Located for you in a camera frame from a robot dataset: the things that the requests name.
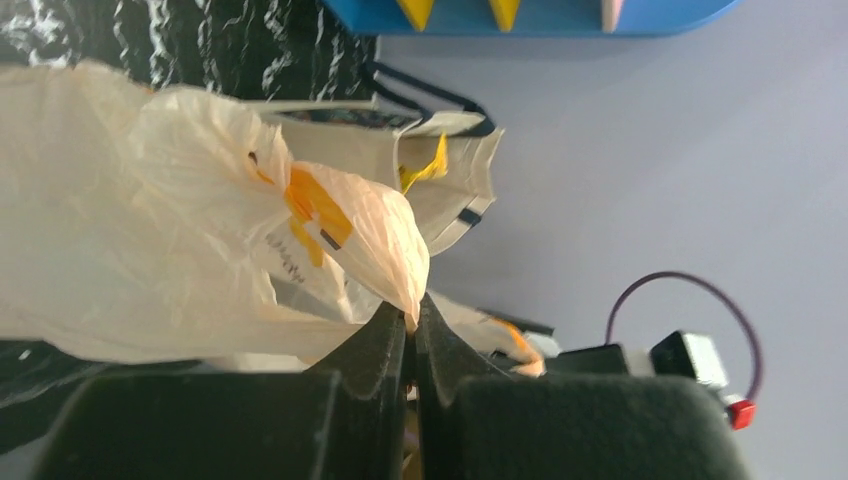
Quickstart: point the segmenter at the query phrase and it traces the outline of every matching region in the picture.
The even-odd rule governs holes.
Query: translucent plastic bag
[[[406,199],[293,160],[248,107],[89,63],[4,68],[0,99],[0,337],[125,363],[323,356],[356,326],[277,305],[255,250],[281,229],[417,320]]]

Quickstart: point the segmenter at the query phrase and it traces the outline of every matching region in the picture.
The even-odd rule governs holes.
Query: white plastic bag
[[[248,107],[90,63],[3,68],[0,100],[0,337],[125,363],[323,356],[356,326],[277,305],[256,266],[292,218],[299,255],[317,245],[417,320],[429,254],[408,202],[293,161]]]

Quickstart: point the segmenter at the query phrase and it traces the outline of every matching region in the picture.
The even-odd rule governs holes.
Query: purple cable
[[[742,331],[745,332],[745,336],[748,340],[748,346],[751,349],[754,372],[751,377],[751,383],[748,386],[748,393],[745,395],[745,397],[747,397],[747,399],[752,402],[755,401],[757,395],[759,395],[760,393],[760,387],[763,383],[764,368],[763,353],[762,349],[760,348],[760,341],[757,338],[757,332],[756,330],[754,330],[754,326],[751,325],[751,322],[748,320],[745,314],[742,313],[742,310],[736,305],[733,300],[731,300],[724,292],[722,292],[718,287],[716,287],[712,283],[702,278],[696,277],[695,275],[673,271],[656,272],[650,275],[645,275],[639,280],[633,282],[633,284],[627,287],[624,293],[622,293],[621,296],[618,297],[618,300],[615,301],[615,305],[613,305],[612,307],[609,319],[607,319],[607,332],[606,338],[604,339],[604,345],[609,345],[612,341],[612,329],[613,324],[615,323],[615,316],[618,314],[618,311],[619,309],[621,309],[621,306],[624,304],[624,301],[627,300],[627,298],[642,285],[645,285],[646,283],[652,282],[654,280],[659,280],[661,278],[676,278],[678,280],[684,280],[686,282],[693,283],[713,294],[714,297],[718,298],[721,303],[723,303],[724,306],[727,307],[728,310],[730,310],[730,313],[732,313],[733,316],[736,318],[736,321],[739,322],[739,326],[742,327]]]

